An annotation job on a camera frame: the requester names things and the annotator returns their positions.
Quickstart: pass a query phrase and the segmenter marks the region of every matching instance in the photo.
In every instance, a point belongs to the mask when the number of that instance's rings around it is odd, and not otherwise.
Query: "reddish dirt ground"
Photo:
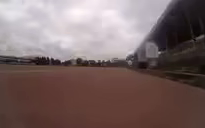
[[[0,128],[205,128],[205,90],[122,68],[2,70]]]

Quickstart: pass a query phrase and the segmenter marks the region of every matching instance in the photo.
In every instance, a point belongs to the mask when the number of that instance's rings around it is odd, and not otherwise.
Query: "tree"
[[[82,59],[82,58],[77,58],[77,59],[76,59],[77,65],[81,65],[82,62],[83,62],[83,59]]]
[[[83,61],[82,66],[88,66],[89,62],[87,60]]]

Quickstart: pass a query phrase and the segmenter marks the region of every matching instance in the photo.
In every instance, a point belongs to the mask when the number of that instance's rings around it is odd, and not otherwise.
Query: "cloud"
[[[123,58],[170,0],[1,0],[0,54]]]

